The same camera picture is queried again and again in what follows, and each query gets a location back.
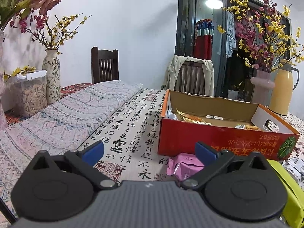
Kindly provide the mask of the dark wooden chair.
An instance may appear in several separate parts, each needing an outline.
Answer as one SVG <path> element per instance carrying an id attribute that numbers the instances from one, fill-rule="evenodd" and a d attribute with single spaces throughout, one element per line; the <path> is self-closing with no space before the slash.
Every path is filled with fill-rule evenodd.
<path id="1" fill-rule="evenodd" d="M 119 80 L 119 51 L 94 46 L 91 49 L 91 71 L 93 84 Z"/>

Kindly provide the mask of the red orange cardboard box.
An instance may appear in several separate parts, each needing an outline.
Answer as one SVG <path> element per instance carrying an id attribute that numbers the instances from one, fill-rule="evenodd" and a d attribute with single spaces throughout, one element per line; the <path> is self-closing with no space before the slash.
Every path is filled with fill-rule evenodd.
<path id="1" fill-rule="evenodd" d="M 167 118 L 168 109 L 178 120 Z M 176 110 L 201 117 L 211 125 L 184 121 Z M 236 129 L 237 124 L 261 130 Z M 168 90 L 161 112 L 158 154 L 193 154 L 195 144 L 202 142 L 236 155 L 259 151 L 267 159 L 279 161 L 291 155 L 299 137 L 295 128 L 263 105 Z"/>

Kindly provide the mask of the pink snack packet small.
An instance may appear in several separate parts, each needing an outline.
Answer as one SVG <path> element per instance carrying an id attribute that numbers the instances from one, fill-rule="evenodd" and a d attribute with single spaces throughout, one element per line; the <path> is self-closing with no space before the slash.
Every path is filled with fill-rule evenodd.
<path id="1" fill-rule="evenodd" d="M 169 159 L 166 174 L 174 176 L 182 182 L 204 169 L 204 167 L 204 164 L 194 154 L 181 153 Z"/>

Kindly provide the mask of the silver foil snack packet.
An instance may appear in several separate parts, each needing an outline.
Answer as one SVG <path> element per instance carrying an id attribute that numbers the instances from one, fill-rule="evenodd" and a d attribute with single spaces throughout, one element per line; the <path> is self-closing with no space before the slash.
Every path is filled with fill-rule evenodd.
<path id="1" fill-rule="evenodd" d="M 296 183 L 303 188 L 303 160 L 291 158 L 282 163 L 283 168 L 292 176 Z"/>

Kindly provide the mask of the wooden chair with jacket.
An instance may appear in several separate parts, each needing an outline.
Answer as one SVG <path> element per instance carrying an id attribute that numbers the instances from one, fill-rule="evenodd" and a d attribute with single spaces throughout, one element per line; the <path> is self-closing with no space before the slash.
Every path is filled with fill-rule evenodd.
<path id="1" fill-rule="evenodd" d="M 205 95 L 205 77 L 202 65 L 194 61 L 185 61 L 179 70 L 174 90 Z"/>

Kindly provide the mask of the yellow twig branches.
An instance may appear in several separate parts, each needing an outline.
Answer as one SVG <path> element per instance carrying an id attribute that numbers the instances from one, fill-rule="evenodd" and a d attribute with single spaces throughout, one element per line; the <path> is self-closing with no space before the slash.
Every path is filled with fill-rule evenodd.
<path id="1" fill-rule="evenodd" d="M 32 35 L 32 40 L 38 41 L 46 50 L 58 51 L 59 47 L 63 46 L 67 40 L 74 38 L 78 33 L 78 28 L 84 25 L 91 17 L 91 15 L 84 16 L 79 24 L 75 28 L 72 28 L 72 24 L 76 22 L 77 19 L 80 19 L 81 15 L 82 14 L 63 16 L 61 19 L 55 15 L 53 25 L 48 22 L 49 16 L 47 14 L 36 15 L 34 18 L 36 21 L 35 28 L 32 29 L 31 26 L 29 26 L 26 30 Z"/>

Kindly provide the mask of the green snack bar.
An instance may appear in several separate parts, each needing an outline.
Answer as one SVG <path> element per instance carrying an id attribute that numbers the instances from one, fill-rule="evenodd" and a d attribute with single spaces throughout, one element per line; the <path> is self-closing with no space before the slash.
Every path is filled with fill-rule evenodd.
<path id="1" fill-rule="evenodd" d="M 283 168 L 274 160 L 268 160 L 287 190 L 287 203 L 283 216 L 290 227 L 303 227 L 303 190 Z"/>

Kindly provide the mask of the beige jacket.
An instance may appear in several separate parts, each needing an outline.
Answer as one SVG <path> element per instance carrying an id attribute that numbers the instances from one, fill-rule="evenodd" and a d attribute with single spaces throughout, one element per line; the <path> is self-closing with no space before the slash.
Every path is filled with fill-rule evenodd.
<path id="1" fill-rule="evenodd" d="M 198 63 L 202 68 L 205 79 L 205 95 L 214 96 L 214 68 L 211 60 L 203 60 L 194 57 L 173 56 L 165 71 L 164 82 L 161 89 L 173 90 L 177 82 L 179 71 L 185 62 Z"/>

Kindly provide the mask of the pink glass vase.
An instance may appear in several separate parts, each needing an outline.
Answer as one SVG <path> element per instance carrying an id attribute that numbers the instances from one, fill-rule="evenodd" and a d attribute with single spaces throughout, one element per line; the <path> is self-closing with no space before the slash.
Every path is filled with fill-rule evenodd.
<path id="1" fill-rule="evenodd" d="M 268 94 L 275 87 L 275 83 L 271 81 L 271 74 L 257 70 L 256 75 L 251 77 L 250 82 L 254 85 L 251 102 L 266 105 Z"/>

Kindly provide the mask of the red blue hanging garment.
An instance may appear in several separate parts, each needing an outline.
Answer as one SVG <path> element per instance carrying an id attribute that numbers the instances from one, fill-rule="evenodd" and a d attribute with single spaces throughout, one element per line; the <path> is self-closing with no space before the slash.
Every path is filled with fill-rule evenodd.
<path id="1" fill-rule="evenodd" d="M 193 57 L 211 60 L 214 25 L 211 19 L 203 19 L 195 23 Z"/>

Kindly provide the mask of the calligraphy tablecloth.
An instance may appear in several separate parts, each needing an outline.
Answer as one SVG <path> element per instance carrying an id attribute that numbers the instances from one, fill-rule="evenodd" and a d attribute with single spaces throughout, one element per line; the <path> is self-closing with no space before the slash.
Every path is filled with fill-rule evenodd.
<path id="1" fill-rule="evenodd" d="M 144 89 L 123 104 L 83 143 L 104 143 L 104 156 L 96 168 L 115 181 L 166 181 L 169 156 L 158 154 L 161 112 L 167 91 Z M 288 158 L 303 158 L 303 121 L 280 116 L 300 137 Z"/>

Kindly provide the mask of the yellow thermos jug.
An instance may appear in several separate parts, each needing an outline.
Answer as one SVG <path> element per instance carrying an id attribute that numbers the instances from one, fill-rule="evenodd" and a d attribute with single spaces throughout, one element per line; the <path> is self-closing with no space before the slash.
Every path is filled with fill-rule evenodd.
<path id="1" fill-rule="evenodd" d="M 279 115 L 287 116 L 292 93 L 298 85 L 300 74 L 299 70 L 293 67 L 296 64 L 292 61 L 281 59 L 280 64 L 282 66 L 274 79 L 275 87 L 268 108 Z"/>

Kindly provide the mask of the floral ceramic vase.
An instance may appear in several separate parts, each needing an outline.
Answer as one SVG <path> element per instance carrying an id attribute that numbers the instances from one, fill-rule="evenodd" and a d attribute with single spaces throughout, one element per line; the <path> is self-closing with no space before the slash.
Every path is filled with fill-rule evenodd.
<path id="1" fill-rule="evenodd" d="M 42 69 L 46 70 L 46 101 L 48 105 L 61 98 L 60 61 L 57 52 L 55 49 L 47 49 L 42 63 Z"/>

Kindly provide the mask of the clear seed container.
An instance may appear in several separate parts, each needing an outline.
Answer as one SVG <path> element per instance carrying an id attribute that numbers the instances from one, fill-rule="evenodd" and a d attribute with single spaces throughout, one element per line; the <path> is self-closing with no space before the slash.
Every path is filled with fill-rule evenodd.
<path id="1" fill-rule="evenodd" d="M 15 114 L 28 118 L 47 107 L 46 74 L 46 70 L 38 70 L 13 77 Z"/>

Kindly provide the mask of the orange gold snack packet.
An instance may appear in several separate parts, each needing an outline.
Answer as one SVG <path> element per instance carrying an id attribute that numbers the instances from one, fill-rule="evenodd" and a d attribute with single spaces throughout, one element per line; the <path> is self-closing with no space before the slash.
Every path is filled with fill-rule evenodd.
<path id="1" fill-rule="evenodd" d="M 194 124 L 200 124 L 200 125 L 211 125 L 210 123 L 207 123 L 204 119 L 198 116 L 190 115 L 184 112 L 181 112 L 179 110 L 176 110 L 176 112 L 182 117 L 184 121 L 187 121 L 189 123 Z"/>

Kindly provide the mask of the yellow and red flower branches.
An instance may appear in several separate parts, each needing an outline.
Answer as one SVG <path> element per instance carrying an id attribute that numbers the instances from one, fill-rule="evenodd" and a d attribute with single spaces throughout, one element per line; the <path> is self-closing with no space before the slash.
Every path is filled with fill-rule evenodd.
<path id="1" fill-rule="evenodd" d="M 248 0 L 230 0 L 230 5 L 223 10 L 234 19 L 235 32 L 229 32 L 217 26 L 218 32 L 232 39 L 237 49 L 237 57 L 244 60 L 249 68 L 271 73 L 284 64 L 279 61 L 289 53 L 287 63 L 303 62 L 303 44 L 299 42 L 301 28 L 296 34 L 287 33 L 283 20 L 291 9 L 283 6 L 283 12 L 277 11 L 277 4 L 272 0 L 263 0 L 263 5 L 251 8 Z"/>

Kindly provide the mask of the large pale pink vase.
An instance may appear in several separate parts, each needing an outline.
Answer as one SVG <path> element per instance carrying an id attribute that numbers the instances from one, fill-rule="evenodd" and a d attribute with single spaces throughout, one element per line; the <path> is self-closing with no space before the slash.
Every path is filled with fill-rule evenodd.
<path id="1" fill-rule="evenodd" d="M 3 39 L 4 39 L 4 32 L 1 31 L 0 33 L 0 61 L 2 63 L 2 58 L 3 58 Z M 1 79 L 0 79 L 0 95 L 3 95 L 3 93 L 5 92 L 5 83 L 4 83 L 4 70 L 3 67 L 1 65 Z M 4 113 L 4 109 L 3 109 L 3 105 L 2 103 L 0 103 L 0 130 L 3 130 L 7 127 L 7 120 L 6 120 L 6 116 Z"/>

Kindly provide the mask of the patterned folded cloth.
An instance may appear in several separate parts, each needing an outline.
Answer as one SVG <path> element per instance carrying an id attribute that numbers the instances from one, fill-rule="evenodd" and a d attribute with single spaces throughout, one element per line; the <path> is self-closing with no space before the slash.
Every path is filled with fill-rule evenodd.
<path id="1" fill-rule="evenodd" d="M 1 199 L 9 210 L 14 210 L 11 191 L 37 152 L 61 155 L 77 149 L 142 88 L 121 80 L 94 84 L 1 130 Z"/>

